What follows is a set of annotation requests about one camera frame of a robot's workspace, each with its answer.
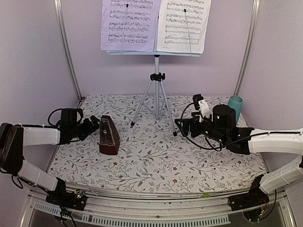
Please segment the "white sheet music page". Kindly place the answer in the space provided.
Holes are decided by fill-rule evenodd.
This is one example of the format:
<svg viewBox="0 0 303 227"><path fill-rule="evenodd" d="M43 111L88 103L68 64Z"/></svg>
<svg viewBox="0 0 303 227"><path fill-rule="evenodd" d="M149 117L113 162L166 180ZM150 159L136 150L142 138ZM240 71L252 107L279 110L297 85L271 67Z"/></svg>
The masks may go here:
<svg viewBox="0 0 303 227"><path fill-rule="evenodd" d="M163 0L160 4L156 50L202 54L210 0Z"/></svg>

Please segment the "brown wooden metronome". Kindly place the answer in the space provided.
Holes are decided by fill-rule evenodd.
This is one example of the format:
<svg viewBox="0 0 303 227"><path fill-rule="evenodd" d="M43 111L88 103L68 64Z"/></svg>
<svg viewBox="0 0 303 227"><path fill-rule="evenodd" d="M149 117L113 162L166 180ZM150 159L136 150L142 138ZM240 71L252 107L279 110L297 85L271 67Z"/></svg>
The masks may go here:
<svg viewBox="0 0 303 227"><path fill-rule="evenodd" d="M108 115L100 118L99 125L99 151L102 154L116 156L120 146L120 136Z"/></svg>

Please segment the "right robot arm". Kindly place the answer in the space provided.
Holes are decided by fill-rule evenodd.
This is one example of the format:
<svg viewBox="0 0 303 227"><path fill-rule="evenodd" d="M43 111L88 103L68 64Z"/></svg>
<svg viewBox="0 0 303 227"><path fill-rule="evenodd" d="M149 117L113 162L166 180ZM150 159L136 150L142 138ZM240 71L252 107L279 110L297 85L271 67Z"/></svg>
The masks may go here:
<svg viewBox="0 0 303 227"><path fill-rule="evenodd" d="M175 119L182 136L189 141L204 135L220 145L210 146L217 151L225 148L240 155L257 153L290 153L297 158L281 168L255 178L250 192L245 195L248 206L255 206L275 189L291 184L303 177L303 130L267 131L251 127L237 127L236 112L227 105L216 105L209 117L202 115L202 109L196 108L190 119Z"/></svg>

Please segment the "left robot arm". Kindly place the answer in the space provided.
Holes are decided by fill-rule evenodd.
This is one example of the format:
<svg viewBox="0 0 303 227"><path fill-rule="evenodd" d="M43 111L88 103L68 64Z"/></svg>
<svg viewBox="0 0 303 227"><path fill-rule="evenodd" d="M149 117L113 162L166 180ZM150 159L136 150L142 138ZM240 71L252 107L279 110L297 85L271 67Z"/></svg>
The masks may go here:
<svg viewBox="0 0 303 227"><path fill-rule="evenodd" d="M84 118L81 108L59 108L58 111L61 116L56 124L1 124L0 171L42 188L60 205L67 205L71 199L65 181L26 161L23 149L83 141L99 129L100 120L94 115Z"/></svg>

